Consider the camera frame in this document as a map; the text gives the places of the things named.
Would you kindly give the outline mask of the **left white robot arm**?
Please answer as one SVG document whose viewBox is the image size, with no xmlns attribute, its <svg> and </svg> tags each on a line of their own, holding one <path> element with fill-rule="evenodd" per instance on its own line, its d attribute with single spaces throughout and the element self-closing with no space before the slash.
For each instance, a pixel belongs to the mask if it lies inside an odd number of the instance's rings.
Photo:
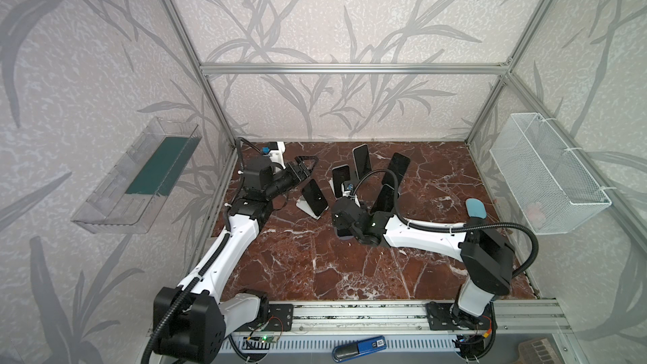
<svg viewBox="0 0 647 364">
<path fill-rule="evenodd" d="M 162 288 L 153 301 L 153 331 L 140 361 L 153 355 L 181 362 L 212 363 L 222 344 L 243 325 L 269 318 L 265 293 L 242 291 L 225 301 L 222 292 L 247 248 L 274 212 L 274 200 L 311 178 L 315 155 L 284 158 L 282 142 L 239 157 L 239 184 L 222 209 L 224 227 L 197 266 L 175 287 Z"/>
</svg>

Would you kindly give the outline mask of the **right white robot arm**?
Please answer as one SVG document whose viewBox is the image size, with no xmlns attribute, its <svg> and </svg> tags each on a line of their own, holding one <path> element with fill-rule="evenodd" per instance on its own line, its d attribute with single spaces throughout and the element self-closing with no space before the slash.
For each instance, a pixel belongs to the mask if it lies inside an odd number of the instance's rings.
<svg viewBox="0 0 647 364">
<path fill-rule="evenodd" d="M 471 331 L 470 336 L 456 338 L 454 345 L 466 363 L 479 362 L 495 344 L 494 301 L 508 295 L 512 280 L 537 259 L 537 235 L 519 223 L 489 223 L 485 205 L 474 198 L 466 202 L 467 222 L 425 222 L 404 217 L 396 191 L 392 193 L 392 207 L 370 212 L 357 195 L 362 184 L 339 176 L 331 180 L 337 198 L 332 209 L 335 231 L 367 246 L 419 249 L 463 264 L 468 277 L 453 304 L 430 302 L 425 310 L 431 327 Z"/>
</svg>

